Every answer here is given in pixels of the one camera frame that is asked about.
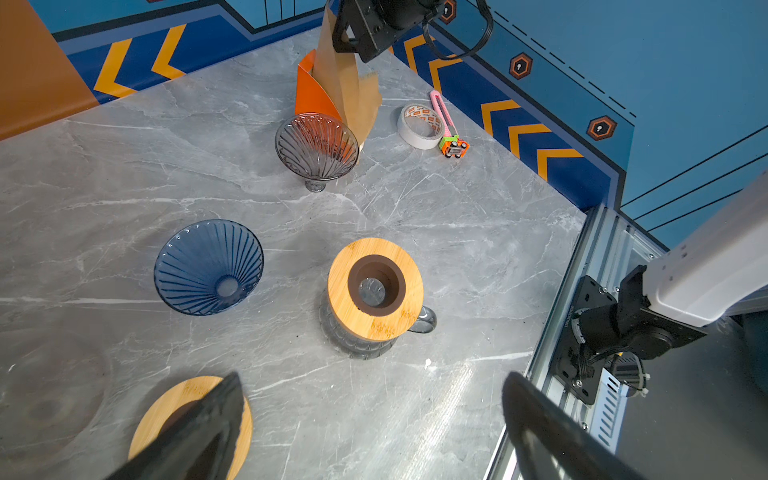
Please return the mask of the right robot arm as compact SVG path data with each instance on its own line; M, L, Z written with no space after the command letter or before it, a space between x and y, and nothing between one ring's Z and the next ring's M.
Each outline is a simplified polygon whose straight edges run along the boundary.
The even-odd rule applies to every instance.
M443 1L329 1L332 45L364 62L415 26L424 41ZM767 284L767 176L761 174L666 255L632 270L616 301L576 309L564 354L576 377L620 352L654 359L687 345L704 327Z

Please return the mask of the grey ribbed glass pitcher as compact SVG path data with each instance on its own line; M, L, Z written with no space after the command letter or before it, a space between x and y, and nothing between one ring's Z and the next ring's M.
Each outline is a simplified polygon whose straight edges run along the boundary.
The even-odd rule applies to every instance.
M362 360L378 358L387 353L398 340L396 337L386 341L372 341L354 335L336 318L327 300L320 307L320 325L326 337L351 358ZM409 332L428 334L436 327L436 313L431 308L423 306L416 322L409 328Z

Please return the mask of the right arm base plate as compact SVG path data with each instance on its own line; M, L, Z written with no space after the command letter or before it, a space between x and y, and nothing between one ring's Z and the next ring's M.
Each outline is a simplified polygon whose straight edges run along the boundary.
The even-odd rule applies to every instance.
M579 317L586 310L616 304L617 299L588 275L582 276L576 286L573 301L567 310L566 323L555 348L549 373L557 378L565 389L587 405L597 399L600 377L605 360L589 363L596 352L582 348L583 341L574 332L573 321L580 327Z

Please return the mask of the orange coffee filter box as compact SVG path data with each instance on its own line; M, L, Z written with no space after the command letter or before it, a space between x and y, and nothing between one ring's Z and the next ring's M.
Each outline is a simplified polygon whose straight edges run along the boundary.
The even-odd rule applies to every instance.
M312 75L316 50L311 50L298 64L295 114L319 113L336 120L342 117L324 88Z

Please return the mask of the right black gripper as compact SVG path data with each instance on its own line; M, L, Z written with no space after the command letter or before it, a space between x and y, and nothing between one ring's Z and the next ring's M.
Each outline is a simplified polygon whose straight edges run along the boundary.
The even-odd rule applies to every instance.
M356 54L367 63L415 26L439 17L444 5L438 0L332 1L334 50Z

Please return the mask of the brown paper coffee filter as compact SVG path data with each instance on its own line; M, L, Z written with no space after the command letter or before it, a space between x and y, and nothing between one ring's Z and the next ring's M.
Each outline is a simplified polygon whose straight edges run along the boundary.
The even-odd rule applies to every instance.
M363 148L382 104L378 75L370 73L361 76L355 54L335 51L332 33L336 20L337 16L331 11L328 1L323 12L312 75L328 94L343 123L355 135L359 147Z

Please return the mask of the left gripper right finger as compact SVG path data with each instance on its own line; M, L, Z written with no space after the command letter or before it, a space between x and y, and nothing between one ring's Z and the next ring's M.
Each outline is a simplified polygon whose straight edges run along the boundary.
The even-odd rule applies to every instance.
M608 452L522 374L511 372L502 388L507 435L522 477L557 479L639 479L636 471Z

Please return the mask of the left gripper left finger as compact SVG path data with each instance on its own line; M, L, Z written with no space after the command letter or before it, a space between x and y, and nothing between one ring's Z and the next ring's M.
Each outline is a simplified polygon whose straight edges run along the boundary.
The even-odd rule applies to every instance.
M245 395L239 375L198 376L162 394L111 479L234 479L245 464Z

